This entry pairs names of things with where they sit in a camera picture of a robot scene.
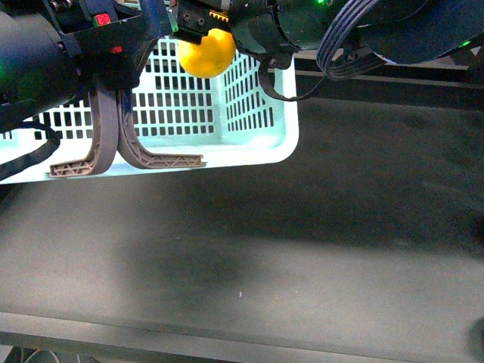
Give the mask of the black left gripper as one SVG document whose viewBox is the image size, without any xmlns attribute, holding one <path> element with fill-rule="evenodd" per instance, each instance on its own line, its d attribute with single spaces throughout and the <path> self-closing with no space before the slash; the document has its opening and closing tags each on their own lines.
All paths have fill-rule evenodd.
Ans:
<svg viewBox="0 0 484 363">
<path fill-rule="evenodd" d="M 137 8 L 116 1 L 43 1 L 84 81 L 96 76 L 109 90 L 139 86 L 158 39 L 172 34 L 162 1 L 140 1 Z"/>
</svg>

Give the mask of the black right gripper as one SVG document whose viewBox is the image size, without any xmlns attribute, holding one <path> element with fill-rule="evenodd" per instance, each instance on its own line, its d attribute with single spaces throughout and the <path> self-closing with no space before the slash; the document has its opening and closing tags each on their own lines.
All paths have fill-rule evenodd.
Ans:
<svg viewBox="0 0 484 363">
<path fill-rule="evenodd" d="M 173 36 L 200 45 L 209 31 L 219 29 L 250 56 L 295 54 L 302 48 L 283 28 L 295 24 L 295 14 L 288 1 L 173 1 Z"/>
</svg>

